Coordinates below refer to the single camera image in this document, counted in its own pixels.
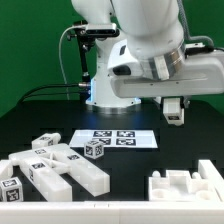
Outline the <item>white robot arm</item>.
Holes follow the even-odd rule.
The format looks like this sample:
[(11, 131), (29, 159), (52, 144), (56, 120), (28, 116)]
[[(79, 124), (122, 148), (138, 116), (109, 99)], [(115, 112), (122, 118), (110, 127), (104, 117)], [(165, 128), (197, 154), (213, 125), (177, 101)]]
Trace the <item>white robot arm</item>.
[(71, 0), (97, 47), (86, 104), (126, 110), (143, 98), (224, 93), (224, 53), (188, 55), (181, 0)]

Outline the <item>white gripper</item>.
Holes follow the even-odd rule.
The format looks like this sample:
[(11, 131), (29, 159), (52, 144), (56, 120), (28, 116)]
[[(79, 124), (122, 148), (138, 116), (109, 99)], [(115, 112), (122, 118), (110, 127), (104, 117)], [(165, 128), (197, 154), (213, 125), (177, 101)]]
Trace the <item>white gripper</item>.
[(135, 76), (114, 76), (111, 81), (114, 94), (119, 98), (153, 98), (159, 105), (163, 97), (180, 98), (182, 109), (190, 106), (192, 95), (220, 94), (224, 92), (224, 52), (188, 56), (182, 68), (164, 81)]

